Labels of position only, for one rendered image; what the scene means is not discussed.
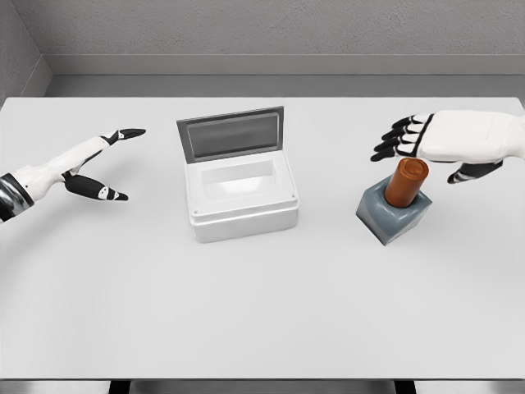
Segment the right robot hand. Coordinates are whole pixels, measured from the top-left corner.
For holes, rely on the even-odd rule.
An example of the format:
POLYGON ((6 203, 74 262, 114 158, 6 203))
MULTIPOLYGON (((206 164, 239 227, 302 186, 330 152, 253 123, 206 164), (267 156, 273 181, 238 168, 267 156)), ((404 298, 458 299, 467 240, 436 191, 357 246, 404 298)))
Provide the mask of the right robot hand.
POLYGON ((371 156, 420 158, 433 163, 459 163, 449 184, 473 181, 499 169, 510 155, 510 132, 518 118, 502 112, 441 110, 398 120, 381 137, 371 156))

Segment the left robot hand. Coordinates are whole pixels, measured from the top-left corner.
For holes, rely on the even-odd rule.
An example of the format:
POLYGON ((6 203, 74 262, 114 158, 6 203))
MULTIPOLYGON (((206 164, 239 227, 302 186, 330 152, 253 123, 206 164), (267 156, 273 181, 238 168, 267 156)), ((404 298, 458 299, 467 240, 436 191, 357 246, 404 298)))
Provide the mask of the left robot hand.
POLYGON ((96 200, 127 201, 129 197, 126 194, 117 192, 100 181, 82 176, 79 171, 116 142, 141 136, 145 132, 145 129, 128 128, 95 136, 45 163, 45 173, 51 177, 52 183, 63 182, 73 194, 96 200))

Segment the grey bottle with brown cap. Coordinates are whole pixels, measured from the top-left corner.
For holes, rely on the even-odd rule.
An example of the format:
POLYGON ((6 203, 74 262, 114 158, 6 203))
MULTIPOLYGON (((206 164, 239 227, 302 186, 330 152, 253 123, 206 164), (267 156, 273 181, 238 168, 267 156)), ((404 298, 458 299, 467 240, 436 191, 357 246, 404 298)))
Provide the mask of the grey bottle with brown cap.
POLYGON ((366 189, 356 216, 383 244, 415 227, 432 204, 421 192, 429 173, 418 158, 403 158, 392 175, 366 189))

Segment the grey hinged box lid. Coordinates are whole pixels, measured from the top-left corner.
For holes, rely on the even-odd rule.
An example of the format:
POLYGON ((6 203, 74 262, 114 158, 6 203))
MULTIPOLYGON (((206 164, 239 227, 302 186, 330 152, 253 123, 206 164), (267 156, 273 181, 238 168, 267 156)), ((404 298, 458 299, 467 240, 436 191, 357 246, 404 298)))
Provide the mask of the grey hinged box lid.
POLYGON ((282 106, 179 120, 176 124, 188 164, 283 149, 282 106))

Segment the white rectangular box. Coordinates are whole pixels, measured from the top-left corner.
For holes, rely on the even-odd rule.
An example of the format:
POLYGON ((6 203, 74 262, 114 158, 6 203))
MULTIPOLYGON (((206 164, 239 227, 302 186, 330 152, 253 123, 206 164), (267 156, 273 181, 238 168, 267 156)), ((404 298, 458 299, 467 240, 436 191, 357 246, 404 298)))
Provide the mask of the white rectangular box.
POLYGON ((185 185, 201 243, 286 230, 299 220, 299 194, 281 151, 187 164, 185 185))

